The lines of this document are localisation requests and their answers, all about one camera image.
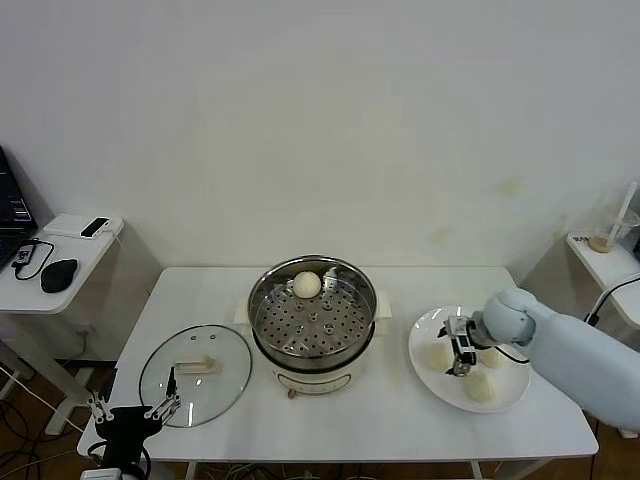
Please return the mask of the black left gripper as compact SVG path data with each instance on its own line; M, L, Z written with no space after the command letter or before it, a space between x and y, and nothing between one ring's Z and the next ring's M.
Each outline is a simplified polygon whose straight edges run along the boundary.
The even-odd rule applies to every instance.
M138 466L142 458L150 464L145 441L159 433L162 420L170 420L181 406L175 368L170 368L164 398L152 408L129 406L111 410L109 399L117 372L114 368L100 389L92 391L87 399L97 434L106 442L101 467L131 468Z

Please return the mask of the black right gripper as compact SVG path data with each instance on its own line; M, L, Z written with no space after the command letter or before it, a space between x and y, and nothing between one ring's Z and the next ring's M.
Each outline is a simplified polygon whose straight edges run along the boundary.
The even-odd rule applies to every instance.
M466 334L468 338L453 337L451 339L454 360L452 366L446 371L447 375L466 376L475 365L475 350L485 349L485 345L482 343L482 332L478 331L474 321L468 321L466 323ZM439 330L437 337L450 338L450 326L444 324Z

